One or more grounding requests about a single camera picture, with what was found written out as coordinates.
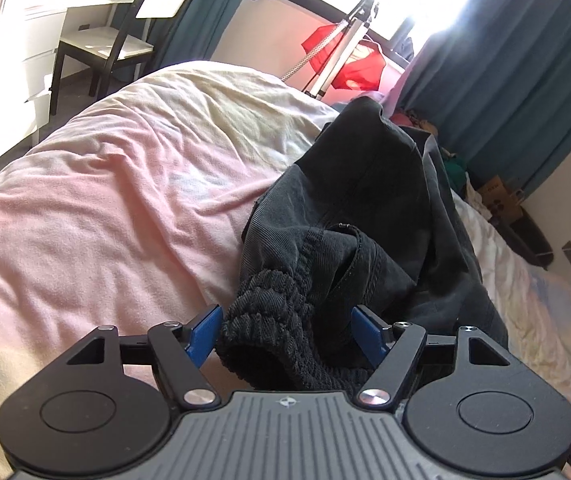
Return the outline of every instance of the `black denim garment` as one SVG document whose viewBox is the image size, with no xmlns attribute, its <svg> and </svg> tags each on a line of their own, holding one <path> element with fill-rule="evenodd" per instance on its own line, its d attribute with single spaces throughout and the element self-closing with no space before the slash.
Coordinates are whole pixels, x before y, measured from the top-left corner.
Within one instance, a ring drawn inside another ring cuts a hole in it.
<svg viewBox="0 0 571 480">
<path fill-rule="evenodd" d="M 474 325 L 507 347 L 437 142 L 351 102 L 256 202 L 216 351 L 262 390 L 347 390 L 371 368 L 351 308 L 431 334 Z"/>
</svg>

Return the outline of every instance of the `bed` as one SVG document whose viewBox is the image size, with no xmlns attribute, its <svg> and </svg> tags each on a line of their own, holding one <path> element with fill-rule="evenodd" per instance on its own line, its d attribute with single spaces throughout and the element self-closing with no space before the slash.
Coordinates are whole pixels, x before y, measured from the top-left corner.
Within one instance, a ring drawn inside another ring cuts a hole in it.
<svg viewBox="0 0 571 480">
<path fill-rule="evenodd" d="M 97 325 L 144 333 L 230 304 L 252 203 L 336 115 L 273 76 L 190 62 L 92 105 L 9 164 L 0 403 Z M 571 402 L 571 289 L 455 199 L 510 350 Z M 215 354 L 203 370 L 223 394 L 244 386 Z"/>
</svg>

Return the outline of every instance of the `black window frame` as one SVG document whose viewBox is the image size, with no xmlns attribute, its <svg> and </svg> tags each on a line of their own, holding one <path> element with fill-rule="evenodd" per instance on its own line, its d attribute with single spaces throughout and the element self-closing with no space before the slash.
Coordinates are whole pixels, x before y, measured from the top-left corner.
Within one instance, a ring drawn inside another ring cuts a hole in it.
<svg viewBox="0 0 571 480">
<path fill-rule="evenodd" d="M 324 2 L 323 0 L 288 0 L 304 9 L 313 12 L 314 14 L 328 20 L 331 23 L 338 23 L 345 17 L 345 12 L 337 9 L 336 7 Z M 368 37 L 376 41 L 381 46 L 383 54 L 390 60 L 395 62 L 403 69 L 408 67 L 409 61 L 406 60 L 397 49 L 401 47 L 403 41 L 408 37 L 409 33 L 414 28 L 415 21 L 411 16 L 408 16 L 399 28 L 392 34 L 390 39 L 384 38 L 382 35 L 374 32 L 372 29 L 368 31 Z"/>
</svg>

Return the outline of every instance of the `dark floor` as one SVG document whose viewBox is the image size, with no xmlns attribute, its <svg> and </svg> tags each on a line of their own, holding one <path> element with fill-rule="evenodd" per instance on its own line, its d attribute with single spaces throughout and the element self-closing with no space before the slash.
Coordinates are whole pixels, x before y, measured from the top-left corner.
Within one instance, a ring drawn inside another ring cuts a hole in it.
<svg viewBox="0 0 571 480">
<path fill-rule="evenodd" d="M 46 139 L 52 132 L 58 130 L 94 102 L 94 98 L 88 95 L 90 79 L 91 72 L 84 70 L 61 80 L 57 113 L 55 116 L 51 116 L 50 122 L 40 129 L 39 140 Z M 126 83 L 112 79 L 109 92 L 116 92 L 125 85 Z M 32 136 L 27 136 L 14 148 L 0 156 L 0 170 L 13 160 L 24 156 L 31 148 Z"/>
</svg>

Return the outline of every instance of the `white drawer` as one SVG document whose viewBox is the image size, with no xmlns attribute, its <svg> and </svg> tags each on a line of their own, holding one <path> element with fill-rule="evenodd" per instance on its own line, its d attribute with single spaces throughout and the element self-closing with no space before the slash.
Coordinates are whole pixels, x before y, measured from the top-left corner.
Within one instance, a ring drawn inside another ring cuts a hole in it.
<svg viewBox="0 0 571 480">
<path fill-rule="evenodd" d="M 48 123 L 50 95 L 51 92 L 47 91 L 27 103 L 0 109 L 0 156 Z"/>
<path fill-rule="evenodd" d="M 66 12 L 28 20 L 0 21 L 0 74 L 9 63 L 23 61 L 59 46 Z"/>
<path fill-rule="evenodd" d="M 51 51 L 6 64 L 0 71 L 0 105 L 25 103 L 30 97 L 49 90 L 55 58 L 56 54 Z"/>
</svg>

